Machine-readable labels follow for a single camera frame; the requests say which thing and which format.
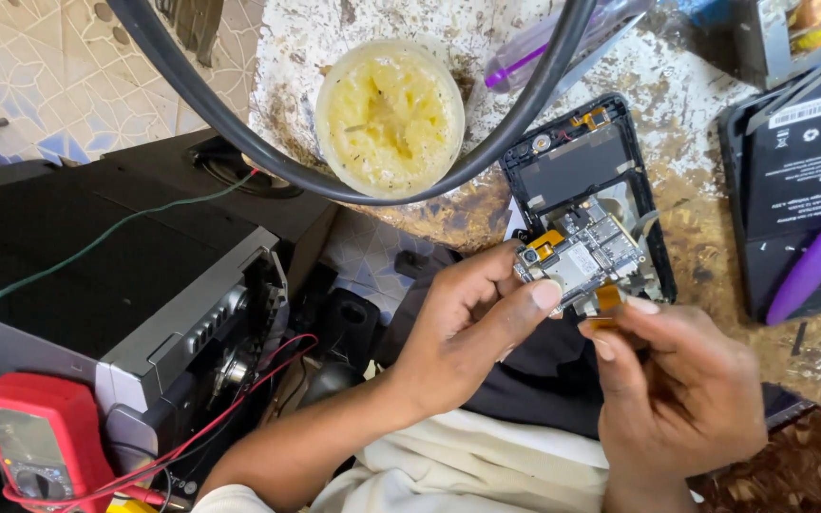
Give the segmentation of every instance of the barcode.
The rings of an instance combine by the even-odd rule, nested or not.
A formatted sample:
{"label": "barcode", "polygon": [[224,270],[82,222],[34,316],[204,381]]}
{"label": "barcode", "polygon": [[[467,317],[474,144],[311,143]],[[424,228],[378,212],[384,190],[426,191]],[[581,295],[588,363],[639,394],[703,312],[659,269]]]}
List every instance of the barcode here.
{"label": "barcode", "polygon": [[781,109],[775,113],[768,121],[768,128],[778,128],[791,123],[802,122],[821,116],[821,98],[811,99],[804,103],[798,103]]}

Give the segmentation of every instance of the red multimeter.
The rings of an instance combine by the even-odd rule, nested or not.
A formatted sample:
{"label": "red multimeter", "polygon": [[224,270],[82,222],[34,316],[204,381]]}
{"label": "red multimeter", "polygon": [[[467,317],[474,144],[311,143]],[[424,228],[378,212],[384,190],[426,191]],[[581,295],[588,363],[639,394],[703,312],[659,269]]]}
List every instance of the red multimeter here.
{"label": "red multimeter", "polygon": [[[71,499],[112,481],[90,390],[51,376],[2,376],[0,465],[20,495],[35,499]],[[76,511],[101,513],[111,500],[82,501]]]}

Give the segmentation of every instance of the green wire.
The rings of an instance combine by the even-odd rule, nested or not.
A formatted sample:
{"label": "green wire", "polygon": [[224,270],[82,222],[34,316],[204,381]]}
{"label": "green wire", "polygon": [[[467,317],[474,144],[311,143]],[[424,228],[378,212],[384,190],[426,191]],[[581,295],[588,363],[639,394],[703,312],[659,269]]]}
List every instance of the green wire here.
{"label": "green wire", "polygon": [[87,253],[88,251],[95,248],[98,244],[100,244],[101,242],[106,240],[106,238],[108,238],[110,235],[112,235],[113,232],[115,232],[122,225],[125,225],[126,223],[128,223],[132,219],[135,219],[137,217],[147,216],[148,214],[153,214],[155,212],[161,212],[161,211],[166,210],[170,207],[177,206],[177,205],[180,205],[180,204],[201,203],[201,202],[211,201],[212,199],[219,198],[223,194],[226,194],[228,192],[233,192],[235,189],[237,189],[238,187],[243,185],[250,178],[252,178],[252,175],[254,173],[255,173],[255,171],[253,171],[252,173],[246,175],[246,177],[244,179],[237,181],[233,185],[227,187],[226,189],[224,189],[220,192],[215,192],[214,194],[208,194],[207,196],[202,196],[202,197],[198,197],[198,198],[175,201],[173,203],[166,204],[164,206],[159,206],[157,208],[142,210],[141,212],[136,212],[135,214],[132,214],[131,216],[125,217],[125,218],[121,219],[119,223],[116,223],[112,227],[108,228],[108,230],[103,232],[103,234],[100,235],[100,237],[97,237],[94,240],[94,242],[92,242],[92,243],[88,244],[87,246],[85,246],[85,248],[82,249],[81,251],[78,251],[74,255],[66,258],[65,260],[62,260],[61,262],[59,262],[58,264],[55,264],[54,266],[50,267],[47,270],[40,271],[39,273],[37,273],[35,275],[30,275],[30,276],[28,276],[28,277],[26,277],[26,278],[24,278],[20,281],[17,281],[17,282],[15,282],[15,283],[13,283],[9,286],[6,286],[2,290],[0,290],[0,299],[2,297],[6,297],[6,295],[11,294],[12,292],[16,291],[18,288],[20,288],[24,285],[28,285],[29,283],[33,283],[33,282],[39,280],[43,276],[49,276],[49,275],[55,273],[56,271],[62,269],[63,267],[67,266],[68,264],[71,264],[75,260],[78,260],[79,258],[83,257],[85,255],[85,253]]}

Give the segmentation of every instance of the hand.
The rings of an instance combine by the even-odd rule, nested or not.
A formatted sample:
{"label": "hand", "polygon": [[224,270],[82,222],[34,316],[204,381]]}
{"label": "hand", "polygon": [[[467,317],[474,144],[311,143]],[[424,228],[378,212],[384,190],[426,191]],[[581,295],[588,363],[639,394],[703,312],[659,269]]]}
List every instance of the hand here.
{"label": "hand", "polygon": [[[579,326],[598,355],[611,480],[682,480],[765,446],[758,361],[747,346],[696,308],[629,297],[613,318],[619,333]],[[649,343],[644,367],[624,334]]]}
{"label": "hand", "polygon": [[467,402],[494,363],[559,304],[562,289],[553,281],[524,285],[515,276],[519,244],[507,241],[433,280],[401,355],[380,376],[415,420]]}

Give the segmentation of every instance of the phone battery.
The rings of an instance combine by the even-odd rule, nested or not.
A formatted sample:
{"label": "phone battery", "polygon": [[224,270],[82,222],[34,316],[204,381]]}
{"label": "phone battery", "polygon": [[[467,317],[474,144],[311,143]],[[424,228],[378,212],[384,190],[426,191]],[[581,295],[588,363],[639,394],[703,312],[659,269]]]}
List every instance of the phone battery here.
{"label": "phone battery", "polygon": [[752,137],[748,240],[821,228],[821,87],[815,99],[776,112]]}

